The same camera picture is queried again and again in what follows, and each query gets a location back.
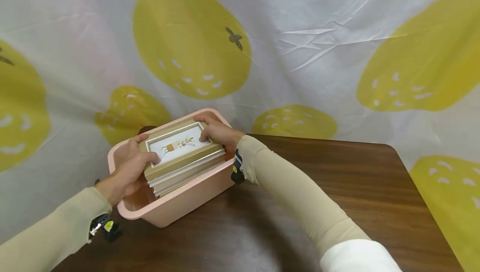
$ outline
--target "pink plastic basin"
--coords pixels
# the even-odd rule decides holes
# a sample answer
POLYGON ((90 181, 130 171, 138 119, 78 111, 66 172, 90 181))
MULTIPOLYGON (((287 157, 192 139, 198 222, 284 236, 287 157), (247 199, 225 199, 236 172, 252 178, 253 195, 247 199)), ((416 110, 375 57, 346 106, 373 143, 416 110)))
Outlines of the pink plastic basin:
MULTIPOLYGON (((146 133, 152 133, 158 129, 169 127, 175 123, 187 120, 199 113, 208 113, 215 119, 221 121, 227 126, 230 124, 212 108, 205 108, 195 113, 191 113, 183 118, 171 121, 163 126, 149 130, 146 133)), ((111 148, 108 153, 108 169, 110 174, 115 171, 115 162, 117 162, 115 152, 128 140, 124 140, 111 148)), ((120 215, 126 219, 145 219, 156 227, 166 227, 172 222, 180 219, 184 215, 208 202, 224 190, 233 186, 230 179, 233 165, 233 154, 225 155, 226 162, 220 166, 202 174, 187 184, 168 193, 165 196, 155 199, 152 189, 145 187, 134 195, 126 197, 117 208, 120 215)))

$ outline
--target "hand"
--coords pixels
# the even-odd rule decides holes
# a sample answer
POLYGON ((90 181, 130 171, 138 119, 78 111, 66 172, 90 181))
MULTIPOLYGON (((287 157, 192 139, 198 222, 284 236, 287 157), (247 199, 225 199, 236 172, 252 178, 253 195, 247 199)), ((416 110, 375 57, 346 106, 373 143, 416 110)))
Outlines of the hand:
POLYGON ((240 139, 246 135, 241 131, 228 127, 221 121, 215 120, 206 113, 197 114, 194 119, 195 121, 204 121, 208 125, 200 135, 201 142, 211 137, 215 142, 224 145, 228 152, 235 152, 240 139))
POLYGON ((146 185, 143 170, 149 162, 160 162, 155 152, 140 152, 138 144, 148 138, 147 133, 142 133, 129 140, 117 150, 121 164, 109 177, 100 181, 95 187, 110 201, 111 205, 120 202, 124 197, 130 196, 142 186, 146 185))

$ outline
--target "beige arm sleeve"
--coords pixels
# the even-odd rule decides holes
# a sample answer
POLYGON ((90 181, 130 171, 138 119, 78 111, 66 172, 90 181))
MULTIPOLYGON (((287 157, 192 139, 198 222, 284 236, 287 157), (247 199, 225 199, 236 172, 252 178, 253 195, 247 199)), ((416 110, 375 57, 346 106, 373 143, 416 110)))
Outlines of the beige arm sleeve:
POLYGON ((82 190, 53 213, 0 246, 2 271, 50 271, 88 242, 92 220, 111 212, 94 187, 82 190))
POLYGON ((320 257, 334 245, 370 238, 299 168, 251 136, 237 145, 245 177, 268 191, 313 241, 320 257))

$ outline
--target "wooden table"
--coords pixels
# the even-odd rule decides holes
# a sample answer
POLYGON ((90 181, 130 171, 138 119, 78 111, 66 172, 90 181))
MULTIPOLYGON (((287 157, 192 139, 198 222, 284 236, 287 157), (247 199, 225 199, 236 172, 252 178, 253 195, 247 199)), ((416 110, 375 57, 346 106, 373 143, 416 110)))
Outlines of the wooden table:
MULTIPOLYGON (((462 271, 391 147, 255 137, 305 171, 404 272, 462 271)), ((163 229, 113 216, 121 238, 97 237, 54 271, 320 271, 299 225, 247 181, 163 229)))

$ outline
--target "stack of picture frames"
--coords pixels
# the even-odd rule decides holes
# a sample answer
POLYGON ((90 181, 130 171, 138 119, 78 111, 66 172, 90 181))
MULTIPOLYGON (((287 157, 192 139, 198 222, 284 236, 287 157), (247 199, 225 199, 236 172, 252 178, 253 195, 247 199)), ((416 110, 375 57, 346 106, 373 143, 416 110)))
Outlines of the stack of picture frames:
POLYGON ((225 162, 222 145, 200 141, 203 122, 189 119, 154 130, 140 143, 142 152, 156 152, 161 161, 149 164, 145 178, 156 197, 163 196, 225 162))

